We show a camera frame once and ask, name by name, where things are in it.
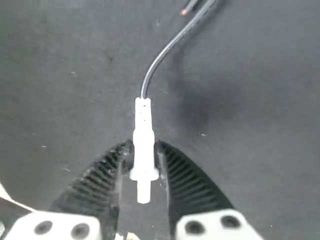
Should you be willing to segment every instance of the insulated wire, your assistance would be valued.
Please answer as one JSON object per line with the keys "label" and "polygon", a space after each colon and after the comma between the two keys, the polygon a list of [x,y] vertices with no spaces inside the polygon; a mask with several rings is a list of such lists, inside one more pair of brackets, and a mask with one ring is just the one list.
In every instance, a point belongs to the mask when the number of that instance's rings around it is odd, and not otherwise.
{"label": "insulated wire", "polygon": [[165,56],[170,52],[170,50],[199,22],[199,20],[206,14],[210,7],[217,0],[207,0],[204,5],[199,9],[199,11],[194,15],[194,17],[166,44],[166,46],[161,50],[161,52],[156,56],[151,65],[149,66],[142,85],[140,89],[140,98],[147,98],[148,87],[150,85],[150,80],[155,73],[157,67],[165,58]]}

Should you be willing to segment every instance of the dark gray background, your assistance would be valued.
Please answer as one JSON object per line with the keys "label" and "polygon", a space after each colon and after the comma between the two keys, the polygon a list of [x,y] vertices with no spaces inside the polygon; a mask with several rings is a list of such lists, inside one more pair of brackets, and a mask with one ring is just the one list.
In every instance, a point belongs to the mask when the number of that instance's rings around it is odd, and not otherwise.
{"label": "dark gray background", "polygon": [[[0,1],[0,180],[14,199],[46,209],[131,136],[141,80],[187,21],[184,4]],[[156,136],[194,159],[267,239],[320,239],[319,11],[319,0],[229,0],[149,89]],[[135,185],[125,190],[134,202]],[[147,220],[132,224],[161,236],[166,198],[152,199]]]}

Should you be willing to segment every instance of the white plastic connector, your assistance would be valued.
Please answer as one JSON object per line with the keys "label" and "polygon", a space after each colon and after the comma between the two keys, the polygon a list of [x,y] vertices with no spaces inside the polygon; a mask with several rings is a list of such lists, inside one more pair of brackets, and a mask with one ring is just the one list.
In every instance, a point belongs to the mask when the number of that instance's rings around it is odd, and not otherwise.
{"label": "white plastic connector", "polygon": [[155,133],[152,129],[151,100],[135,99],[135,129],[133,132],[134,164],[130,178],[137,181],[137,202],[147,204],[151,198],[151,181],[157,180],[155,168]]}

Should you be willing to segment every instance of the screw hole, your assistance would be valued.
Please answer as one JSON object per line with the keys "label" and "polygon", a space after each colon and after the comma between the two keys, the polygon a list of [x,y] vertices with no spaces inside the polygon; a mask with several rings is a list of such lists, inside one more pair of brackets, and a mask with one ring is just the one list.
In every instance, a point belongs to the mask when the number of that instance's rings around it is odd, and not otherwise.
{"label": "screw hole", "polygon": [[76,240],[85,239],[89,234],[89,229],[90,228],[88,224],[79,223],[72,228],[71,236]]}
{"label": "screw hole", "polygon": [[188,234],[203,234],[205,232],[204,226],[198,221],[189,221],[185,225],[185,231]]}
{"label": "screw hole", "polygon": [[234,216],[224,216],[221,218],[221,223],[225,228],[236,229],[240,227],[239,220]]}
{"label": "screw hole", "polygon": [[34,233],[37,235],[43,235],[48,233],[52,228],[52,221],[43,221],[40,222],[35,228]]}

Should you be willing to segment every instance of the wire end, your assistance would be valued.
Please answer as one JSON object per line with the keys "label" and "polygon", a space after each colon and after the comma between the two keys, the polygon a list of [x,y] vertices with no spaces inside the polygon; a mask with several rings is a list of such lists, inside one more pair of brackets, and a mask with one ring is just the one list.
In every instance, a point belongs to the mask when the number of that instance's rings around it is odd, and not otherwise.
{"label": "wire end", "polygon": [[180,15],[185,16],[187,15],[187,13],[188,13],[187,9],[182,9],[180,12]]}

